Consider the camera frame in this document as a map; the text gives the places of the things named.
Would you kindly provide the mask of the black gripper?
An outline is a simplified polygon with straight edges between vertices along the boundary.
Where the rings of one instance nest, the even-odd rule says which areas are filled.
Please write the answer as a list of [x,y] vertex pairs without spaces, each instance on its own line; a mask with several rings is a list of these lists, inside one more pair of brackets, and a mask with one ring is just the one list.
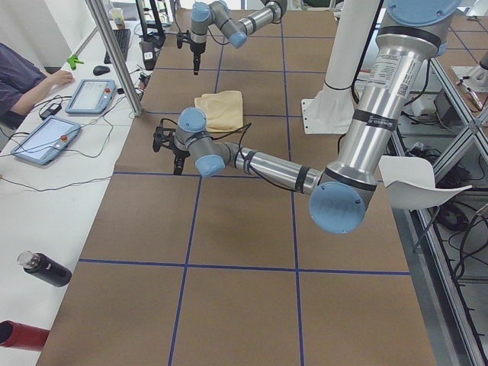
[[185,160],[191,156],[189,151],[177,146],[175,143],[173,145],[174,165],[173,165],[173,175],[182,175],[185,168]]
[[199,75],[201,55],[206,50],[206,43],[197,43],[192,41],[190,46],[191,52],[193,53],[193,73],[194,75]]

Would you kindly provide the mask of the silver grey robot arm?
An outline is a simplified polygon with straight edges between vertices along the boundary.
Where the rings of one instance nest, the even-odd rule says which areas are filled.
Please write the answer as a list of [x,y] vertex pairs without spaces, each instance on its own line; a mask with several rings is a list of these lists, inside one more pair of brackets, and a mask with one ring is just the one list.
[[195,2],[191,10],[189,30],[190,50],[193,53],[194,74],[200,71],[201,55],[206,50],[207,33],[215,25],[235,48],[240,48],[248,37],[271,23],[278,23],[287,11],[287,1],[262,1],[264,7],[250,15],[235,20],[225,1],[210,4]]
[[317,226],[331,233],[350,233],[364,219],[377,187],[375,170],[421,65],[445,50],[457,7],[456,1],[387,3],[376,38],[378,55],[339,155],[324,170],[247,149],[240,143],[219,143],[207,131],[207,115],[199,108],[186,108],[169,139],[175,174],[182,172],[189,157],[204,177],[231,165],[279,188],[307,194],[310,216]]

